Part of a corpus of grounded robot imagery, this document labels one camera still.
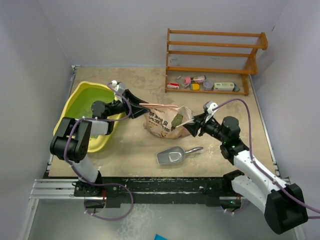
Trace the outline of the pink cat litter bag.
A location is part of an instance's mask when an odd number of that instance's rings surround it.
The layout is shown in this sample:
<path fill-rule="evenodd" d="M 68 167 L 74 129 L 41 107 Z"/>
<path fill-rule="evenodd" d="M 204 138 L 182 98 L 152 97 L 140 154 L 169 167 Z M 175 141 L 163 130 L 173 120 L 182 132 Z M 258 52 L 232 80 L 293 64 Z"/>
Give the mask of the pink cat litter bag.
<path fill-rule="evenodd" d="M 190 135 L 183 127 L 190 123 L 193 118 L 192 111 L 185 107 L 172 104 L 140 103 L 142 107 L 148 108 L 149 113 L 144 115 L 144 129 L 149 133 L 163 139 L 178 139 Z"/>

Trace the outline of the silver metal scoop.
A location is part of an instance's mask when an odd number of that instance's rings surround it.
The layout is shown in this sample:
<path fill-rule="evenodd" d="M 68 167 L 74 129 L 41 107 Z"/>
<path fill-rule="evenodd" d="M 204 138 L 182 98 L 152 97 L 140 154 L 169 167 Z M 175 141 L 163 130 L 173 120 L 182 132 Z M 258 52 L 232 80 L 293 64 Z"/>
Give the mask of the silver metal scoop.
<path fill-rule="evenodd" d="M 174 146 L 156 154 L 156 160 L 159 165 L 177 164 L 182 162 L 187 154 L 195 153 L 202 150 L 202 146 L 197 146 L 189 150 L 182 147 Z"/>

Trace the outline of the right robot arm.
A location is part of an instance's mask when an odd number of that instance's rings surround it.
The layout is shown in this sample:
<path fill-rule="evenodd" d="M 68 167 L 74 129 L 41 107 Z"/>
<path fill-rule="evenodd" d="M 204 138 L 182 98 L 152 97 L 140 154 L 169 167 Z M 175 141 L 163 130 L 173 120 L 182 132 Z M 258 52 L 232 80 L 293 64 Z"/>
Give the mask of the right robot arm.
<path fill-rule="evenodd" d="M 222 190 L 228 196 L 236 193 L 247 198 L 264 215 L 268 226 L 280 235 L 308 221 L 301 188 L 285 181 L 270 172 L 251 153 L 240 138 L 237 118 L 227 116 L 222 123 L 213 117 L 206 119 L 206 113 L 197 115 L 190 123 L 183 125 L 193 137 L 208 134 L 221 142 L 222 156 L 237 171 L 227 176 Z"/>

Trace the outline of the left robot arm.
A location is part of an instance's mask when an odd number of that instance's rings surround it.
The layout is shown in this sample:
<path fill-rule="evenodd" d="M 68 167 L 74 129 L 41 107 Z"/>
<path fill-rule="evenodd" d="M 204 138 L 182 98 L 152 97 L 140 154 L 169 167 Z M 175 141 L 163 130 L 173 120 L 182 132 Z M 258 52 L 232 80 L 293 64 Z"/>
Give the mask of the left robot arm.
<path fill-rule="evenodd" d="M 109 103 L 98 100 L 91 105 L 91 118 L 63 117 L 50 143 L 50 153 L 69 164 L 78 179 L 86 183 L 85 190 L 91 196 L 101 194 L 104 184 L 100 171 L 88 157 L 90 137 L 108 136 L 116 122 L 136 119 L 150 112 L 149 108 L 142 106 L 146 102 L 128 89 L 114 93 L 119 100 Z"/>

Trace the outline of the red white small box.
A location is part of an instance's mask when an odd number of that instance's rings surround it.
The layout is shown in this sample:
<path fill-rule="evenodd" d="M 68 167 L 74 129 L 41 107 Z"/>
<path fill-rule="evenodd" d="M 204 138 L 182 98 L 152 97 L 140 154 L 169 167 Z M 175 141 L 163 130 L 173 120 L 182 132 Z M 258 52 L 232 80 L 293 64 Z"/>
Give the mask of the red white small box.
<path fill-rule="evenodd" d="M 167 88 L 168 89 L 179 89 L 180 85 L 178 83 L 168 82 L 167 83 Z"/>

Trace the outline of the green white box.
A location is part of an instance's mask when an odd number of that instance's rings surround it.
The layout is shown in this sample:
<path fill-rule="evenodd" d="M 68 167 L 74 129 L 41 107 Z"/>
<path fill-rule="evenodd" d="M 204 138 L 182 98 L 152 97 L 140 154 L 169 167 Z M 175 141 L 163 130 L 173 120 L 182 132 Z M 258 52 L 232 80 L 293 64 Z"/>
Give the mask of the green white box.
<path fill-rule="evenodd" d="M 214 91 L 232 92 L 234 88 L 235 84 L 233 82 L 215 82 L 213 85 Z"/>

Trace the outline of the yellow green litter box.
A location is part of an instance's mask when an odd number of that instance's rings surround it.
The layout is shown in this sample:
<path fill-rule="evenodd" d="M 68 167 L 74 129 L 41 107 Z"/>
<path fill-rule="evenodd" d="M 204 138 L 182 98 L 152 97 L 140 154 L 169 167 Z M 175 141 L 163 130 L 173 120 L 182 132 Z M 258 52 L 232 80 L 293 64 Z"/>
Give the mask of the yellow green litter box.
<path fill-rule="evenodd" d="M 70 117 L 75 119 L 81 117 L 91 118 L 91 106 L 95 101 L 110 103 L 114 99 L 114 93 L 107 87 L 107 85 L 82 81 L 77 85 L 73 93 L 68 98 L 60 117 Z M 96 153 L 103 150 L 110 139 L 110 135 L 91 136 L 88 144 L 88 152 Z"/>

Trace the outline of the clear round jar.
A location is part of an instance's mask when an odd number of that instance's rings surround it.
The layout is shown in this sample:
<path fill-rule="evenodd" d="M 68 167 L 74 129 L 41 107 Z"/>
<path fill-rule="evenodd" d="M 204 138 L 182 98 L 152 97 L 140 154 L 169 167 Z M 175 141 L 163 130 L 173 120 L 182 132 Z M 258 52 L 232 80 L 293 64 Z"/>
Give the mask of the clear round jar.
<path fill-rule="evenodd" d="M 204 91 L 211 91 L 214 87 L 214 82 L 211 79 L 205 79 L 202 86 Z"/>

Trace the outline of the orange wooden shelf rack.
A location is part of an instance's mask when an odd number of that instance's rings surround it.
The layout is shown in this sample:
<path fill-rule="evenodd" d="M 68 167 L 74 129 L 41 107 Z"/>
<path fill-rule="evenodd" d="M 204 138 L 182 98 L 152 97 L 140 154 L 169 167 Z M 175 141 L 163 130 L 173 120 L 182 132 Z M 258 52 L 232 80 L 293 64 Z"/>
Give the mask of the orange wooden shelf rack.
<path fill-rule="evenodd" d="M 171 35 L 194 35 L 194 36 L 219 36 L 219 37 L 236 37 L 236 38 L 256 38 L 257 41 L 252 44 L 248 43 L 226 43 L 226 42 L 199 42 L 199 41 L 177 41 L 171 40 Z M 195 72 L 195 73 L 218 73 L 218 74 L 237 74 L 240 75 L 243 91 L 231 92 L 232 95 L 248 96 L 249 76 L 258 73 L 257 52 L 265 51 L 268 48 L 268 39 L 264 32 L 261 33 L 243 33 L 243 32 L 216 32 L 216 31 L 198 31 L 198 30 L 175 30 L 167 29 L 166 37 L 166 63 L 165 63 L 165 87 L 167 92 L 189 92 L 191 90 L 169 88 L 169 72 Z M 231 48 L 231 49 L 250 49 L 249 53 L 235 52 L 213 52 L 213 51 L 191 51 L 191 50 L 170 50 L 170 46 L 188 46 L 188 47 L 210 47 L 210 48 Z M 242 68 L 226 67 L 194 67 L 194 66 L 172 66 L 169 65 L 171 55 L 190 55 L 206 57 L 225 57 L 225 58 L 246 58 Z"/>

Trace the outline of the blue object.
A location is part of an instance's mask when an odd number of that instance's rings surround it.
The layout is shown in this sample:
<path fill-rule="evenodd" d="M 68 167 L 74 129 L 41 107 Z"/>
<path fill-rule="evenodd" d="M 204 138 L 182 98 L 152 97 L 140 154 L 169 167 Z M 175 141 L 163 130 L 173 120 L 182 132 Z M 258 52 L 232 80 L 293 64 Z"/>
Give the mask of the blue object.
<path fill-rule="evenodd" d="M 168 240 L 167 238 L 159 235 L 159 234 L 156 234 L 155 237 L 154 237 L 154 240 Z"/>

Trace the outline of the black base frame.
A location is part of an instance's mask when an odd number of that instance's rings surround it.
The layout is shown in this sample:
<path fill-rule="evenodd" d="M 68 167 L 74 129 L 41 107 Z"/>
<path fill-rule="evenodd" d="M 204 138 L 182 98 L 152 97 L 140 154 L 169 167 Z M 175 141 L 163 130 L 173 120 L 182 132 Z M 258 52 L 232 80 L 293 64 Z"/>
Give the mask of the black base frame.
<path fill-rule="evenodd" d="M 74 181 L 74 195 L 98 206 L 122 204 L 185 204 L 238 209 L 245 199 L 225 177 L 103 177 L 103 186 Z"/>

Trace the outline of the aluminium rail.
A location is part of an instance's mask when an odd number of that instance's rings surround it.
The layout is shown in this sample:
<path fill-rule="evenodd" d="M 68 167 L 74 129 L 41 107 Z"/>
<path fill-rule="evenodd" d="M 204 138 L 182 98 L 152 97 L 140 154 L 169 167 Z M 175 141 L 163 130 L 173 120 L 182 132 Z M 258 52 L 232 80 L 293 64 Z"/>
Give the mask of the aluminium rail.
<path fill-rule="evenodd" d="M 72 199 L 75 187 L 73 179 L 35 179 L 31 199 Z"/>

